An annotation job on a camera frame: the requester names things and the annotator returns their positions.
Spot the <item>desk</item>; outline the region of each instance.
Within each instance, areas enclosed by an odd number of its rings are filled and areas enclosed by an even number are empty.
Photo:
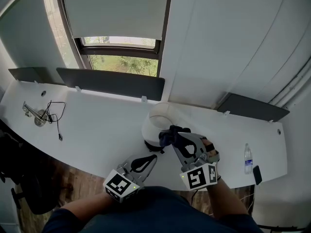
[[[59,128],[56,123],[35,126],[34,117],[22,111],[24,101],[36,110],[45,109],[50,100],[67,106]],[[107,177],[132,154],[150,154],[144,145],[141,126],[152,103],[104,93],[82,91],[62,85],[12,81],[1,103],[1,119],[18,135],[46,154],[75,168]],[[259,165],[262,180],[287,173],[286,146],[281,123],[228,115],[215,110],[174,104],[182,121],[180,126],[205,135],[220,152],[219,173],[230,188],[255,184],[253,175],[244,174],[244,148],[252,149],[254,165]],[[62,112],[52,105],[51,112]],[[179,178],[181,164],[171,146],[158,155],[158,161],[145,185],[161,185],[186,190]]]

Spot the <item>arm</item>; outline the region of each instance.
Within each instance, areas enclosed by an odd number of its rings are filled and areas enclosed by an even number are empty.
[[[206,146],[211,144],[206,139],[202,139],[202,141]],[[211,151],[209,154],[216,154],[216,151]],[[216,185],[208,186],[207,190],[215,218],[219,219],[226,215],[248,214],[244,204],[231,192],[221,178]]]
[[[71,211],[79,220],[87,223],[97,214],[107,213],[113,203],[113,198],[103,192],[89,198],[70,202],[61,209]]]

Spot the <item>dark blue shirt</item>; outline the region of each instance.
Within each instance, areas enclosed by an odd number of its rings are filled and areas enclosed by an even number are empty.
[[[146,187],[126,203],[84,225],[66,209],[55,211],[43,233],[262,233],[249,215],[216,220],[164,187]]]

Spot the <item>plastic bottle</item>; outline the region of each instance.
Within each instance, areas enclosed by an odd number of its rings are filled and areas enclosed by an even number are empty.
[[[245,174],[251,174],[253,172],[253,154],[252,151],[248,145],[248,143],[245,144]]]

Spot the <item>black phone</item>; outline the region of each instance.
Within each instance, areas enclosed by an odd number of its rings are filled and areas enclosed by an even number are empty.
[[[256,185],[259,185],[262,182],[262,177],[261,177],[259,166],[255,166],[253,168],[253,173],[254,173]]]

